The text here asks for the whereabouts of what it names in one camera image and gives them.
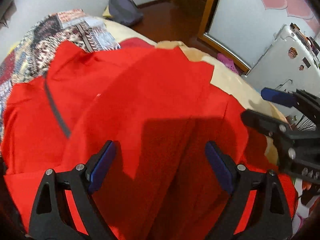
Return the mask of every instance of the silver screw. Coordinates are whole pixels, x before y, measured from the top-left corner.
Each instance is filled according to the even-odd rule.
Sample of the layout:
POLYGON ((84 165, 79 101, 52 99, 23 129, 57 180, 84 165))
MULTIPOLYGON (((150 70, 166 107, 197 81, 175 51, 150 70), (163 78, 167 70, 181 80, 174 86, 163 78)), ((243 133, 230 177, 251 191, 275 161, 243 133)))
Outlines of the silver screw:
POLYGON ((279 129, 281 132, 285 132, 287 130, 283 124, 279 125, 279 129))
POLYGON ((82 171, 84 169, 84 165, 83 164, 78 164, 77 166, 76 166, 76 170, 77 171, 82 171))
POLYGON ((289 148, 288 155, 290 159, 294 160, 296 158, 296 151, 293 148, 289 148))
POLYGON ((245 167, 244 165, 242 165, 242 164, 239 164, 239 165, 237 166, 237 169, 238 169, 239 171, 245 171, 246 167, 245 167))
POLYGON ((47 175, 51 175, 51 174, 52 174, 52 172, 53 172, 53 170, 52 170, 52 169, 48 169, 48 170, 46 170, 46 171, 45 171, 45 174, 47 174, 47 175))

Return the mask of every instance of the wooden floor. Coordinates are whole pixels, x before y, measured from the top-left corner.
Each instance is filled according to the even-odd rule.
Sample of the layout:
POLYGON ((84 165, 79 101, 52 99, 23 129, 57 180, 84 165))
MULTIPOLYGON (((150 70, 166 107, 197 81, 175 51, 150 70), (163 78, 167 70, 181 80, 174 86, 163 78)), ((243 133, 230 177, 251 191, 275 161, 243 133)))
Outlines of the wooden floor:
POLYGON ((159 41, 183 41, 188 47, 193 47, 217 57, 218 51, 206 43, 197 40, 201 18, 193 17, 183 12, 171 2, 162 2, 141 9, 143 21, 132 29, 159 41))

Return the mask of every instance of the gray stripe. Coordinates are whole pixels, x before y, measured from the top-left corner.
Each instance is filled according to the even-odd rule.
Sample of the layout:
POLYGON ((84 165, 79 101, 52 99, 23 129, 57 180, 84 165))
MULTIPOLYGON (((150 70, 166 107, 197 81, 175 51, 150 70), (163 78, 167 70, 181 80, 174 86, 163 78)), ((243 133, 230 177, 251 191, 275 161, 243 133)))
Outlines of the gray stripe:
POLYGON ((46 93, 46 95, 47 95, 47 98, 48 98, 48 100, 49 100, 50 108, 51 108, 51 110, 52 110, 52 112, 53 112, 53 115, 54 115, 54 117, 56 118, 56 120, 57 120, 60 128, 62 129, 63 133, 65 134, 65 136, 66 136, 67 138, 69 138, 71 132, 70 132, 69 128, 67 127, 66 123, 64 122, 61 114, 59 113, 59 110, 57 109, 57 106, 56 106, 56 104, 54 103, 54 100, 53 100, 52 95, 51 95, 51 93, 50 93, 50 90, 49 90, 49 88, 48 88, 48 84, 47 84, 47 73, 44 73, 43 76, 44 76, 44 91, 45 91, 45 93, 46 93))

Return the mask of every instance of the gray bag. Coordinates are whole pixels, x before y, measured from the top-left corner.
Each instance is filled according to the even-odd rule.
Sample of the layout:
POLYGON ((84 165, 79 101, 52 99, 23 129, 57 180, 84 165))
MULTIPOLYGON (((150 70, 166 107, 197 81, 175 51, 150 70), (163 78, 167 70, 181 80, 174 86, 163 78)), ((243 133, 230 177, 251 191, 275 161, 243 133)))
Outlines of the gray bag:
POLYGON ((132 26, 142 20, 143 13, 133 0, 109 0, 103 16, 125 26, 132 26))

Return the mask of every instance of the patterned fabric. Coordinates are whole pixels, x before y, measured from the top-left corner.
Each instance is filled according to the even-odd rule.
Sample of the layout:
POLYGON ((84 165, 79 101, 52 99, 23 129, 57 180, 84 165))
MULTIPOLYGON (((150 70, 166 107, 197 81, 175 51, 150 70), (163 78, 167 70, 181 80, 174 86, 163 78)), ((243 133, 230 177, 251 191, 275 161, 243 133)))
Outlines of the patterned fabric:
POLYGON ((44 74, 65 40, 87 52, 120 48, 103 19, 88 16, 81 9, 47 15, 31 27, 0 64, 0 141, 4 134, 3 112, 12 86, 44 74))

